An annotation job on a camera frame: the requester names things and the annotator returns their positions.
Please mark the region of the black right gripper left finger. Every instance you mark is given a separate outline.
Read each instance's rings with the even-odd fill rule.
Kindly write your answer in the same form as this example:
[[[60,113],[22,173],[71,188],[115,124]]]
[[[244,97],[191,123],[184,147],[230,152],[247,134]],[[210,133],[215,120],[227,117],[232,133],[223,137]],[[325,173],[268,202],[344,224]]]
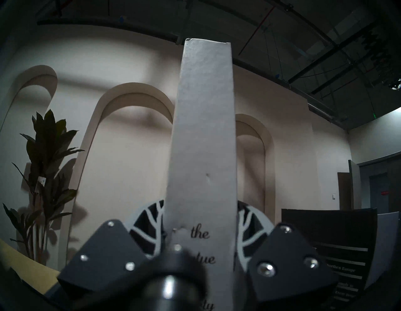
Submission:
[[[165,245],[164,200],[135,210],[125,221],[104,222],[58,275],[70,301],[99,291],[160,254]]]

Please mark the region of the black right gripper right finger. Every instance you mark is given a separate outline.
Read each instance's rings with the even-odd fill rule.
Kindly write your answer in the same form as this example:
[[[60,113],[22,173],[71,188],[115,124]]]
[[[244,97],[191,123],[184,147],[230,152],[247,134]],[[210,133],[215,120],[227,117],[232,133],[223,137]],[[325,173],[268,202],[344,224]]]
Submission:
[[[238,201],[236,304],[328,304],[337,275],[291,224]]]

